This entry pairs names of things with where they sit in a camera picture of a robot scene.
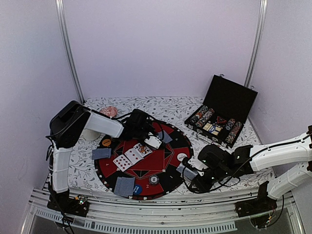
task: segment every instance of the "black and red mat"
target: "black and red mat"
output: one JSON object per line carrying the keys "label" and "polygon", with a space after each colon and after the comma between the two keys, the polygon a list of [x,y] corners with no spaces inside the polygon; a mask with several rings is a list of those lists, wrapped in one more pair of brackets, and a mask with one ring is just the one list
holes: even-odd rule
{"label": "black and red mat", "polygon": [[[184,133],[175,126],[159,121],[163,130],[171,137],[172,141],[166,144],[164,149],[158,149],[147,155],[143,160],[122,172],[113,163],[119,155],[124,154],[138,143],[137,140],[120,141],[116,138],[105,136],[98,148],[111,148],[111,158],[95,160],[97,175],[102,183],[111,191],[114,191],[118,177],[134,177],[135,187],[129,199],[151,200],[164,196],[183,182],[181,173],[176,168],[181,163],[177,155],[184,153],[188,158],[193,156],[191,142]],[[158,123],[153,122],[156,132],[161,132]],[[159,183],[152,185],[149,178],[157,175]]]}

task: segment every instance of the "white patterned surface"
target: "white patterned surface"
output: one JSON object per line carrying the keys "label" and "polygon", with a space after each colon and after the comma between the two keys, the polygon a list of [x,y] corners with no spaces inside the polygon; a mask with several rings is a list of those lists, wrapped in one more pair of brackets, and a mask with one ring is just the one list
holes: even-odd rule
{"label": "white patterned surface", "polygon": [[[135,108],[141,109],[155,118],[168,122],[182,130],[193,145],[194,156],[197,156],[201,149],[207,144],[196,138],[196,133],[185,126],[184,120],[186,120],[202,102],[203,98],[201,97],[115,97],[100,99],[90,98],[86,101],[85,106],[97,111],[103,107],[115,106],[118,108],[118,116],[131,112]],[[69,187],[111,193],[98,178],[95,172],[94,161],[91,159],[92,149],[97,148],[102,138],[103,135],[95,141],[86,141],[83,137],[79,138],[70,157],[68,174]],[[259,144],[259,140],[248,120],[232,150],[238,146],[247,144]],[[228,185],[233,186],[222,187],[212,193],[258,187],[261,183],[272,178],[274,178],[273,171],[271,168],[268,168],[254,173],[253,175],[242,176],[238,184],[236,184],[238,180],[233,179],[228,183]],[[169,195],[176,194],[184,195],[191,194],[191,192],[182,184]]]}

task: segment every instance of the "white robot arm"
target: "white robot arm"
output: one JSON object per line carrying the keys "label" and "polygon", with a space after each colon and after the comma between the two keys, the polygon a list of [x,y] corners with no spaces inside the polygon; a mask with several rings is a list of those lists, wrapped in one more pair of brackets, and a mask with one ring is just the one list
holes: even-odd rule
{"label": "white robot arm", "polygon": [[85,197],[70,199],[67,183],[70,154],[84,129],[123,140],[137,139],[152,149],[163,146],[156,136],[149,114],[135,109],[125,116],[129,117],[121,121],[110,119],[100,112],[71,101],[51,120],[51,132],[47,136],[51,140],[47,153],[47,159],[50,157],[50,209],[80,216],[87,214],[88,202]]}
{"label": "white robot arm", "polygon": [[267,192],[271,199],[279,199],[286,192],[312,178],[312,145],[309,136],[310,133],[303,133],[295,138],[279,142],[280,146],[274,148],[270,147],[276,144],[255,145],[251,148],[250,155],[266,149],[251,160],[250,165],[254,171],[292,162],[301,162],[269,182]]}
{"label": "white robot arm", "polygon": [[247,145],[232,154],[216,145],[208,145],[199,153],[198,160],[205,164],[205,172],[190,184],[195,193],[211,191],[216,182],[253,174],[264,168],[300,162],[280,177],[260,185],[258,198],[236,203],[239,216],[253,215],[276,208],[276,200],[283,194],[312,179],[312,126],[295,138],[269,145]]}

